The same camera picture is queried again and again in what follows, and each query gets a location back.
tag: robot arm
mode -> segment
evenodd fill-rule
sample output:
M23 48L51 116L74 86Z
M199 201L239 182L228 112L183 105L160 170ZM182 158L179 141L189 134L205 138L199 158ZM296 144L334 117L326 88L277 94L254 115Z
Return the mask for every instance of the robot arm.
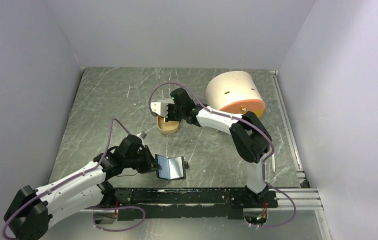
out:
M270 146L261 134L238 120L243 119L252 123L271 139L256 115L250 111L246 114L231 114L215 110L210 106L206 107L208 110L203 109L200 104L195 104L190 99L183 88L177 88L170 95L174 104L152 102L153 112L163 117L166 122L186 120L188 124L214 128L231 135L238 154L246 162L248 171L246 186L256 199L261 199L268 191L268 187L263 181L262 159L269 152Z
M174 90L171 96L174 104L153 102L151 104L153 111L164 117L165 121L186 120L188 124L218 129L231 135L237 152L246 162L248 171L246 191L253 200L262 199L268 191L263 181L262 159L267 155L270 146L262 135L239 120L250 122L271 139L255 114L252 112L232 114L233 117L228 118L225 116L228 113L209 106L203 109L201 105L194 104L182 88ZM81 209L91 206L112 207L115 203L115 189L108 180L121 174L124 168L133 168L142 174L161 169L148 146L143 145L142 139L135 135L128 135L119 146L110 148L105 159L97 166L101 156L102 154L99 154L85 167L59 181L36 189L30 186L20 189L9 206L4 221L38 194L46 191L48 194L29 204L8 224L17 239L39 239L54 224ZM96 169L51 190L76 173L84 173L85 170L93 167Z
M149 148L135 135L128 135L119 146L110 148L97 166L101 156L99 154L80 170L56 182L36 189L30 186L21 188L4 215L4 221L37 195L46 191L48 194L32 202L12 219L8 226L17 239L39 239L54 224L82 209L114 206L115 188L107 180L121 174L124 168L133 168L142 174L161 169ZM84 174L84 171L96 166L96 169ZM76 173L83 175L51 190Z

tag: scratched metal surface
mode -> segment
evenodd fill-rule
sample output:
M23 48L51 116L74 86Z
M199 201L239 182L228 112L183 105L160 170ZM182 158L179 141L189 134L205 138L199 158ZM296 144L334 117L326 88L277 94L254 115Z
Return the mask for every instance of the scratched metal surface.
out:
M53 167L50 182L54 182L87 164L104 150L108 127L118 118L132 132L145 131L152 154L169 157L184 156L189 162L187 179L166 181L156 173L114 177L115 187L241 187L246 184L245 164L237 154L232 139L211 128L180 124L178 132L163 135L157 129L156 118L148 111L148 99L160 83L179 82L189 87L202 102L206 102L208 82L218 74L236 69L213 68L140 68L88 67L85 69L75 98L62 143ZM296 166L277 101L272 78L265 70L244 70L253 78L266 103L261 122L269 131L276 147L276 171L267 166L267 178L276 187L298 187ZM159 89L153 100L169 97L174 85ZM117 125L113 129L111 146L126 136ZM125 169L123 174L134 173Z

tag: black mounting rail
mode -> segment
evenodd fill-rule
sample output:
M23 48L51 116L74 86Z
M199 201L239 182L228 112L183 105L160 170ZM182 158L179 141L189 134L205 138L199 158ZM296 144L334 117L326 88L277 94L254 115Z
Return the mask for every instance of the black mounting rail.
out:
M244 219L243 208L277 208L274 191L256 201L244 187L206 188L116 188L115 197L122 206L138 206L147 219L213 218ZM138 210L119 211L119 221L141 219Z

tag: small mirror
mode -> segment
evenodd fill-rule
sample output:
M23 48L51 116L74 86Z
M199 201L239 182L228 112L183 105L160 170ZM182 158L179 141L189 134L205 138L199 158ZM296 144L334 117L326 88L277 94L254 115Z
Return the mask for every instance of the small mirror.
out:
M156 161L162 167L161 170L156 172L156 176L160 179L177 180L186 178L186 169L189 168L189 164L184 161L183 156L177 157L164 157L155 155Z

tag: white wall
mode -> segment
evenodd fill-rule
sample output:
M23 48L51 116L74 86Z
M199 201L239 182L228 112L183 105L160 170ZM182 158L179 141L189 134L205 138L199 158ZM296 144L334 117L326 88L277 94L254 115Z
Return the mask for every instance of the white wall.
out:
M315 0L49 0L82 66L280 67Z
M80 77L44 1L0 0L0 230L16 192L47 183Z
M378 0L318 0L279 80L334 239L378 239Z

